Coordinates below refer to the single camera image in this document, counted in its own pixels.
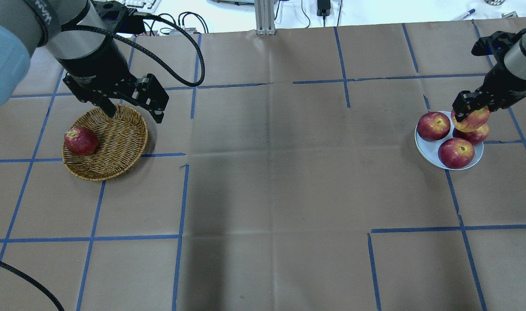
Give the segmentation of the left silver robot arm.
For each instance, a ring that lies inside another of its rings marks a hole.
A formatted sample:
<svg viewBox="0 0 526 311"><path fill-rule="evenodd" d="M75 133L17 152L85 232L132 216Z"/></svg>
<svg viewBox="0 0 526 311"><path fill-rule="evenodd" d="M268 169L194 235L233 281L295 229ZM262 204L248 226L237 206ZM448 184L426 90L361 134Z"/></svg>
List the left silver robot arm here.
<svg viewBox="0 0 526 311"><path fill-rule="evenodd" d="M66 71L67 88L108 117L112 99L143 108L161 123L169 97L153 74L135 77L119 37L89 0L0 0L0 106L27 75L30 59L45 47Z"/></svg>

